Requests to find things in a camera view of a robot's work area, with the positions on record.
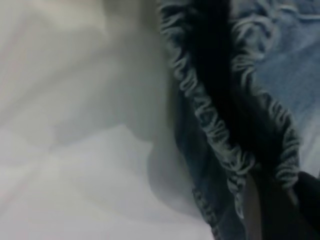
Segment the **blue denim fabric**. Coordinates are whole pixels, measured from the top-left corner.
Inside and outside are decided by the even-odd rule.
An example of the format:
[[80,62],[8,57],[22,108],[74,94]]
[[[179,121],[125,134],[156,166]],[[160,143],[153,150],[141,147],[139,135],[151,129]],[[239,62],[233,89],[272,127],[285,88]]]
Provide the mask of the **blue denim fabric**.
[[[256,158],[230,141],[229,129],[199,79],[186,47],[186,35],[194,27],[186,21],[186,15],[194,10],[196,1],[205,2],[159,0],[160,31],[171,53],[170,66],[179,88],[176,142],[194,180],[194,198],[215,239],[244,240],[242,192]],[[277,134],[281,134],[281,152],[273,159],[273,174],[292,199],[300,164],[297,131],[308,132],[308,127],[317,126],[312,120],[319,119],[319,81],[313,64],[319,57],[314,51],[320,33],[316,31],[317,3],[304,2],[233,0],[230,12],[232,84],[266,112]],[[313,37],[303,39],[303,31]],[[218,84],[224,79],[215,81]],[[298,128],[287,108],[296,117]]]
[[242,28],[251,29],[242,38],[258,55],[256,79],[292,112],[304,144],[302,169],[318,176],[320,0],[235,0],[232,5],[232,20],[247,21]]

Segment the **denim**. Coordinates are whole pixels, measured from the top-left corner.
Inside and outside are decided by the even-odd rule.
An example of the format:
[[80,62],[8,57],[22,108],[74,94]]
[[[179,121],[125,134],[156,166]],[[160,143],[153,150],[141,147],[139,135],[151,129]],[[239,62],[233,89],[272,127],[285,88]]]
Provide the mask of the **denim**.
[[[196,3],[208,4],[209,8],[212,1],[158,2],[160,32],[177,82],[175,138],[193,178],[195,201],[216,240],[244,240],[243,190],[248,172],[257,165],[257,154],[232,139],[232,128],[221,114],[219,101],[210,94],[208,82],[210,88],[219,88],[226,79],[214,74],[219,72],[216,64],[211,65],[211,76],[201,75],[195,64],[197,57],[187,44],[188,35],[197,29],[188,15],[206,19]],[[315,162],[319,139],[314,130],[319,129],[320,53],[316,46],[320,40],[320,3],[232,0],[230,5],[232,88],[248,96],[281,136],[279,154],[272,159],[272,174],[296,202],[292,187],[298,181],[300,162]],[[207,31],[216,29],[208,27]],[[217,58],[221,56],[212,55],[212,59]],[[299,133],[309,143],[302,161]]]

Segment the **frayed denim edge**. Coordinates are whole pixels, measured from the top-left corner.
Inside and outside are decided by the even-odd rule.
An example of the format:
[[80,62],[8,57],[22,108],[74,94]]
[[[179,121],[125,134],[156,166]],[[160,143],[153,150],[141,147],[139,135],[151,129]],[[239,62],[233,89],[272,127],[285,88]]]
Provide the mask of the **frayed denim edge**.
[[201,210],[201,214],[204,217],[204,220],[210,225],[211,232],[214,236],[215,240],[222,240],[220,230],[218,227],[218,221],[216,218],[216,214],[214,211],[214,208],[212,207],[211,203],[209,203],[206,198],[203,196],[203,194],[194,188],[192,190],[192,194],[194,197],[194,200],[196,202],[196,205]]
[[[277,11],[284,6],[268,5],[265,0],[258,0],[266,15],[252,13],[251,16],[231,21],[231,35],[234,39],[235,49],[238,53],[231,61],[231,71],[235,76],[240,76],[238,84],[241,88],[255,96],[261,107],[268,111],[269,117],[275,122],[277,131],[283,134],[282,153],[279,156],[279,164],[274,170],[275,179],[286,189],[295,203],[292,186],[298,181],[300,157],[300,137],[294,124],[293,116],[288,109],[274,99],[270,93],[259,87],[256,83],[255,63],[261,61],[270,50],[273,39],[277,34]],[[248,43],[251,36],[256,39],[254,43]]]
[[159,5],[160,32],[164,36],[167,48],[171,54],[170,67],[174,77],[179,81],[179,88],[194,109],[207,142],[226,169],[229,190],[235,197],[235,209],[240,218],[242,213],[242,190],[245,187],[246,175],[255,165],[252,153],[242,151],[238,144],[229,143],[229,131],[220,118],[211,98],[207,95],[204,85],[198,81],[191,56],[182,48],[185,37],[185,10],[192,6],[186,4]]
[[[184,96],[193,107],[209,145],[214,150],[222,167],[226,169],[227,184],[235,197],[236,212],[240,218],[243,218],[241,192],[245,187],[248,171],[255,165],[255,157],[250,152],[242,151],[238,144],[231,146],[229,143],[230,134],[226,125],[213,106],[205,87],[198,81],[190,54],[182,48],[186,33],[184,28],[186,8],[192,8],[192,6],[178,3],[161,4],[160,2],[158,8],[160,32],[165,37],[167,48],[171,53],[170,67],[173,69],[174,77],[179,81],[180,90],[184,92]],[[250,25],[252,24],[263,26],[264,29],[273,29],[272,21],[269,21],[265,16],[255,15],[236,21],[232,33],[235,44],[241,46],[239,47],[241,53],[233,59],[232,71],[236,74],[240,73],[241,87],[249,90],[249,94],[256,97],[261,106],[268,110],[269,116],[276,123],[278,130],[283,132],[280,164],[274,170],[274,177],[284,189],[291,192],[291,187],[298,181],[300,139],[291,113],[268,92],[256,85],[255,62],[263,59],[264,53],[243,44],[246,31],[251,29]],[[272,39],[270,32],[261,36],[265,50],[272,43],[269,38]]]

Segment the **white sheet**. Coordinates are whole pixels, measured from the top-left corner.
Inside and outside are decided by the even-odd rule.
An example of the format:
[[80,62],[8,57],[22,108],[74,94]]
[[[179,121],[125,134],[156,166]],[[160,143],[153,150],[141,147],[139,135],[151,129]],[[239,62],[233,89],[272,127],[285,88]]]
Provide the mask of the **white sheet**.
[[210,240],[151,0],[0,1],[0,239]]

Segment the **black fabric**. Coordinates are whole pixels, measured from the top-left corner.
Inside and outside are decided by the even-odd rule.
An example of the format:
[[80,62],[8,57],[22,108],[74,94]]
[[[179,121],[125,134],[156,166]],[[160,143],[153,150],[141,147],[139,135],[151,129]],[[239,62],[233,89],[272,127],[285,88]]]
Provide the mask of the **black fabric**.
[[306,172],[300,172],[294,190],[299,199],[301,214],[320,234],[320,180]]
[[[314,228],[317,227],[316,218],[320,219],[320,215],[317,215],[319,212],[316,213],[319,208],[311,214],[313,209],[309,205],[310,194],[316,193],[319,196],[318,183],[303,176],[302,182],[297,185],[299,198],[302,196],[300,204],[303,211],[300,213],[288,194],[267,174],[252,171],[251,175],[259,193],[263,240],[320,240],[320,234]],[[302,190],[303,186],[307,186],[308,190]],[[319,204],[319,199],[311,202]]]

